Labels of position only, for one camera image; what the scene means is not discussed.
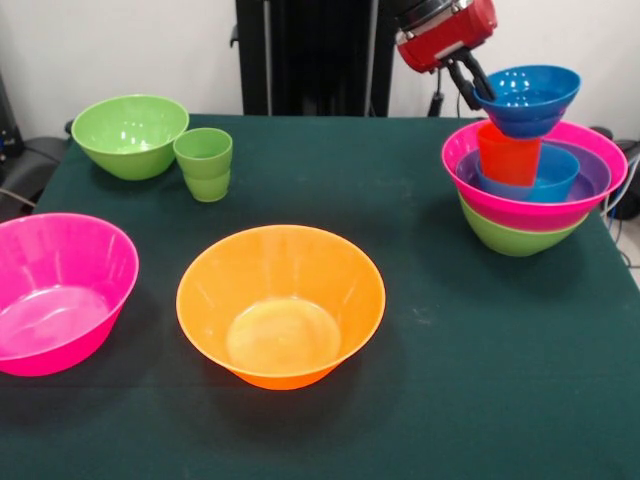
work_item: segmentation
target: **blue bowl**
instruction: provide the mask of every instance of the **blue bowl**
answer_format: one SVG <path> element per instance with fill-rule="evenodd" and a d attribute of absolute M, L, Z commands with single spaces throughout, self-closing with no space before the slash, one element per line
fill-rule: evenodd
<path fill-rule="evenodd" d="M 480 162 L 476 174 L 480 188 L 492 195 L 535 203 L 561 203 L 569 196 L 580 173 L 580 162 L 561 147 L 543 144 L 540 150 L 538 173 L 533 187 L 516 187 L 493 181 L 484 176 Z"/>
<path fill-rule="evenodd" d="M 580 90 L 580 76 L 553 65 L 527 65 L 489 75 L 496 93 L 487 101 L 476 99 L 502 133 L 512 138 L 548 134 L 562 119 Z"/>

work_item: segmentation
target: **cable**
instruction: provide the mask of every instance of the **cable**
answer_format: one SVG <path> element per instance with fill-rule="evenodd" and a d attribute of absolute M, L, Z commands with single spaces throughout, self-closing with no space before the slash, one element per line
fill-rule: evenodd
<path fill-rule="evenodd" d="M 613 209 L 613 214 L 611 215 L 612 217 L 615 217 L 616 214 L 616 209 Z M 619 220 L 618 222 L 618 233 L 616 234 L 616 238 L 614 240 L 614 243 L 617 245 L 618 242 L 620 241 L 620 236 L 622 235 L 622 219 Z"/>
<path fill-rule="evenodd" d="M 622 260 L 624 261 L 625 267 L 631 268 L 631 259 L 629 258 L 629 255 L 624 253 L 622 250 L 618 250 L 618 253 L 622 257 Z"/>
<path fill-rule="evenodd" d="M 18 200 L 19 202 L 22 202 L 25 205 L 29 205 L 30 207 L 35 207 L 36 206 L 36 204 L 33 203 L 31 200 L 27 200 L 23 196 L 20 196 L 17 193 L 13 193 L 13 192 L 11 192 L 9 190 L 5 190 L 4 188 L 0 188 L 0 193 L 3 193 L 8 197 L 14 198 L 15 200 Z"/>
<path fill-rule="evenodd" d="M 613 210 L 613 208 L 618 203 L 620 203 L 620 200 L 622 200 L 622 197 L 624 197 L 624 195 L 627 193 L 627 190 L 629 189 L 629 185 L 631 185 L 631 181 L 633 180 L 633 177 L 636 174 L 636 170 L 638 169 L 638 164 L 640 164 L 640 155 L 637 155 L 633 160 L 631 160 L 630 165 L 632 165 L 632 167 L 629 172 L 629 175 L 627 175 L 627 180 L 624 182 L 624 186 L 622 187 L 622 189 L 619 189 L 620 193 L 618 193 L 613 203 L 609 204 L 609 197 L 605 199 L 604 210 L 600 214 L 602 217 L 606 216 L 607 213 Z"/>

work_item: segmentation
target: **stacked cups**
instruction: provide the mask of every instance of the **stacked cups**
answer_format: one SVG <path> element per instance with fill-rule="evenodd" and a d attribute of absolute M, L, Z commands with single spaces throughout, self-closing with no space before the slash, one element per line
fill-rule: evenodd
<path fill-rule="evenodd" d="M 180 135 L 173 150 L 193 198 L 215 202 L 228 191 L 233 140 L 217 128 L 196 128 Z"/>

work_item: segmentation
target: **purple bowl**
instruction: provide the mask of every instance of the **purple bowl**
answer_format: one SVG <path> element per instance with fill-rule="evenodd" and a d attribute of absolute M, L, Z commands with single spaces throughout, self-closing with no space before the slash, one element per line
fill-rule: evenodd
<path fill-rule="evenodd" d="M 563 142 L 544 140 L 546 145 L 552 145 L 567 150 L 578 159 L 580 173 L 573 182 L 569 195 L 565 201 L 575 202 L 590 198 L 604 192 L 611 183 L 609 167 L 597 155 L 584 148 Z M 476 164 L 480 159 L 478 150 L 469 153 L 456 168 L 456 175 L 463 182 L 475 188 L 480 188 L 480 181 L 476 172 Z"/>

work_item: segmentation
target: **dark green cloth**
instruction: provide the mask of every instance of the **dark green cloth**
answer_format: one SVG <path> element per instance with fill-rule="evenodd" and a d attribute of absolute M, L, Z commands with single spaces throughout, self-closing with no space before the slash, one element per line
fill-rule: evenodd
<path fill-rule="evenodd" d="M 0 376 L 3 479 L 640 478 L 640 295 L 592 215 L 530 258 L 484 247 L 440 160 L 463 122 L 192 117 L 234 138 L 233 180 L 195 202 L 174 165 L 132 183 L 73 146 L 39 212 L 126 230 L 138 284 L 90 359 Z M 247 227 L 326 228 L 376 262 L 388 306 L 320 383 L 263 391 L 198 353 L 175 292 Z"/>

